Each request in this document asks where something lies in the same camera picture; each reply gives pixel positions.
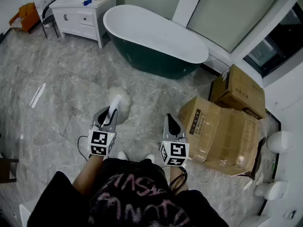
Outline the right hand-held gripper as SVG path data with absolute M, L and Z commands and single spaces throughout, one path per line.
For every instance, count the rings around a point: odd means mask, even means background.
M 177 117 L 169 113 L 164 119 L 163 140 L 159 151 L 166 166 L 183 166 L 189 156 L 185 128 Z

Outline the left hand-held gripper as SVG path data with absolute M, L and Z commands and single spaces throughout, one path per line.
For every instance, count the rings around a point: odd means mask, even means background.
M 109 113 L 109 106 L 102 108 L 92 117 L 92 125 L 88 134 L 88 148 L 92 155 L 108 156 L 116 140 L 116 123 L 118 110 L 115 109 L 109 120 L 104 124 Z

